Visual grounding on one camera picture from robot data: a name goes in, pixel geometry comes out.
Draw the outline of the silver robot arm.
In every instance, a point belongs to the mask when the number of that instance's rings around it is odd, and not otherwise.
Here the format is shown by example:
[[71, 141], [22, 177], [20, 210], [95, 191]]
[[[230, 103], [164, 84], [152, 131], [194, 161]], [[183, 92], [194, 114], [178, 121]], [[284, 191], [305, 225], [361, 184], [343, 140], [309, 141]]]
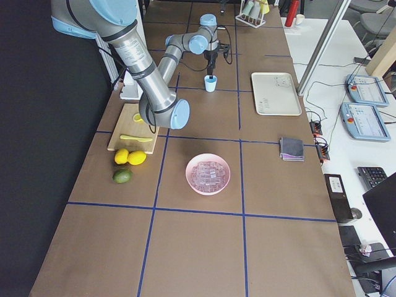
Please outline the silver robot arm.
[[197, 55], [218, 46], [217, 18], [200, 17], [200, 27], [193, 33], [171, 35], [166, 51], [155, 64], [137, 31], [135, 1], [52, 1], [53, 27], [60, 33], [94, 39], [97, 35], [115, 48], [132, 78], [143, 90], [139, 113], [152, 126], [183, 128], [190, 115], [189, 103], [177, 98], [168, 83], [184, 52]]

